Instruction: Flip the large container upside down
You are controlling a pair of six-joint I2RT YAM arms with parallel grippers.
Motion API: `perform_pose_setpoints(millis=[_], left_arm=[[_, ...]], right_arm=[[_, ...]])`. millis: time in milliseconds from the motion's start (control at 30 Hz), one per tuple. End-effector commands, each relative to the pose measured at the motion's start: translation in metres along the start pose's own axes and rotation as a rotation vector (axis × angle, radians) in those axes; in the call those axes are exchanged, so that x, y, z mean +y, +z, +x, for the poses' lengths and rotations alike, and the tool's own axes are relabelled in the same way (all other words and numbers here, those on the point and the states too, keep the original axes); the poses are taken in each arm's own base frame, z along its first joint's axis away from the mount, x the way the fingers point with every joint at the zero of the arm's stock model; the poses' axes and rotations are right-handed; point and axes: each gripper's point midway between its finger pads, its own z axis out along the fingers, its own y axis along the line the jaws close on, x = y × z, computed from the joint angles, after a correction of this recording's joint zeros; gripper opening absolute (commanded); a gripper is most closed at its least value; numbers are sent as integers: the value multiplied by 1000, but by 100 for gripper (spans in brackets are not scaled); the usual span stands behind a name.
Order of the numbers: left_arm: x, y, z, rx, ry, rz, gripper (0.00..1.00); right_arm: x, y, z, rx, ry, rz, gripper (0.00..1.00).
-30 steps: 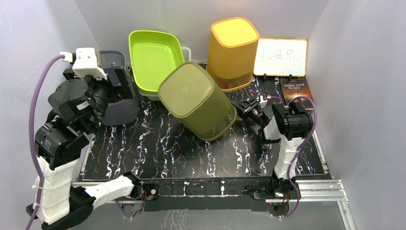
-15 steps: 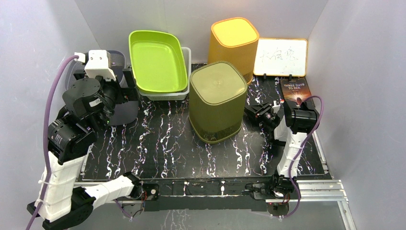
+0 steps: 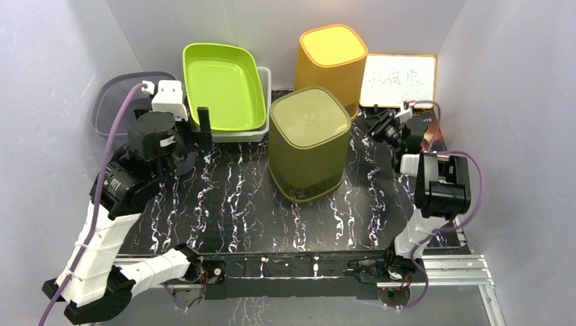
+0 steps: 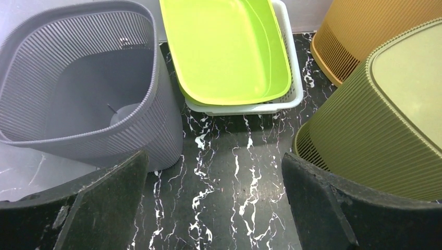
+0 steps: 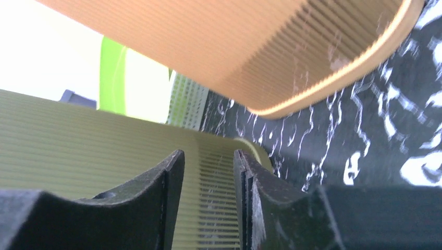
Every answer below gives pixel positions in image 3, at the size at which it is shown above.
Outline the orange mesh basket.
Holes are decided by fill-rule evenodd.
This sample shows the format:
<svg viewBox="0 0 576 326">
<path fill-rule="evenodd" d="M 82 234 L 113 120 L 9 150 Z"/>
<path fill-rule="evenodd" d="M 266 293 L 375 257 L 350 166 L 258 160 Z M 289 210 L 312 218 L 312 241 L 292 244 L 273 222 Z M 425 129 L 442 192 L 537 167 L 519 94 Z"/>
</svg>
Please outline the orange mesh basket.
<svg viewBox="0 0 576 326">
<path fill-rule="evenodd" d="M 300 35 L 294 90 L 329 90 L 354 120 L 367 61 L 367 46 L 349 26 L 333 24 Z"/>
</svg>

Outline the olive green mesh basket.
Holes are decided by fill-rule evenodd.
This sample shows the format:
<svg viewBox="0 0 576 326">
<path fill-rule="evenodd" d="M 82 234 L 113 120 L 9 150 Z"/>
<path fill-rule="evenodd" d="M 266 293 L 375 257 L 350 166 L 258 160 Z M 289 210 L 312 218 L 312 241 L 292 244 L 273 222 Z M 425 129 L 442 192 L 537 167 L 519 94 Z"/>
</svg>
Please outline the olive green mesh basket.
<svg viewBox="0 0 576 326">
<path fill-rule="evenodd" d="M 344 178 L 351 118 L 327 89 L 291 92 L 270 107 L 268 170 L 291 202 L 312 202 L 335 191 Z"/>
</svg>

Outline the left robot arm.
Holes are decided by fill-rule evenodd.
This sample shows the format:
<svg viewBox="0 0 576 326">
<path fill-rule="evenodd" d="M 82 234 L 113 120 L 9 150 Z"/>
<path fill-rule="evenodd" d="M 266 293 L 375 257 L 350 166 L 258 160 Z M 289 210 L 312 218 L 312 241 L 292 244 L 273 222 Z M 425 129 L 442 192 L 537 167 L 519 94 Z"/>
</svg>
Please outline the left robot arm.
<svg viewBox="0 0 576 326">
<path fill-rule="evenodd" d="M 199 281 L 200 255 L 186 244 L 139 263 L 119 266 L 117 254 L 160 186 L 176 175 L 195 151 L 212 146 L 209 110 L 199 107 L 200 123 L 169 112 L 140 109 L 127 143 L 105 154 L 90 192 L 88 216 L 64 271 L 42 287 L 51 302 L 65 302 L 73 325 L 108 321 L 136 295 L 173 279 Z"/>
</svg>

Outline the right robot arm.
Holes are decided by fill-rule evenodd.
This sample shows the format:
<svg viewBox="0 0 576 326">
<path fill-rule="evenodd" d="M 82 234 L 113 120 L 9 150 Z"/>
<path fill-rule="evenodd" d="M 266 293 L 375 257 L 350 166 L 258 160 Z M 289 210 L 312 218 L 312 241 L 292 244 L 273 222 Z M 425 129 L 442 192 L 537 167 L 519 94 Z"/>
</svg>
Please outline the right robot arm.
<svg viewBox="0 0 576 326">
<path fill-rule="evenodd" d="M 392 109 L 370 115 L 365 121 L 367 135 L 393 148 L 392 167 L 396 173 L 414 177 L 414 211 L 403 231 L 382 257 L 349 262 L 362 283 L 400 281 L 415 273 L 432 236 L 471 204 L 468 161 L 460 156 L 425 153 L 422 141 L 427 124 L 418 119 L 406 122 Z"/>
</svg>

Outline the grey mesh basket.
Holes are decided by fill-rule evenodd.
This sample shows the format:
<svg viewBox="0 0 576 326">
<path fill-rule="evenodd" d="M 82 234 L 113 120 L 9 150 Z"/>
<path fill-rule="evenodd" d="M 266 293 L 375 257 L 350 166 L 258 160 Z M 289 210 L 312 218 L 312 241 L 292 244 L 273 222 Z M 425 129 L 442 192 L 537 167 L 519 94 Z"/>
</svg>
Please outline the grey mesh basket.
<svg viewBox="0 0 576 326">
<path fill-rule="evenodd" d="M 114 148 L 124 148 L 127 154 L 143 168 L 147 168 L 132 154 L 132 125 L 140 116 L 140 110 L 152 110 L 152 95 L 145 94 L 141 88 L 147 80 L 158 83 L 160 80 L 176 80 L 170 73 L 162 71 L 129 73 L 110 79 L 97 95 L 92 112 L 92 127 L 102 137 L 112 141 Z M 194 153 L 197 142 L 195 133 L 198 129 L 188 123 L 192 131 Z M 156 173 L 161 179 L 169 174 L 181 176 L 187 173 Z"/>
</svg>

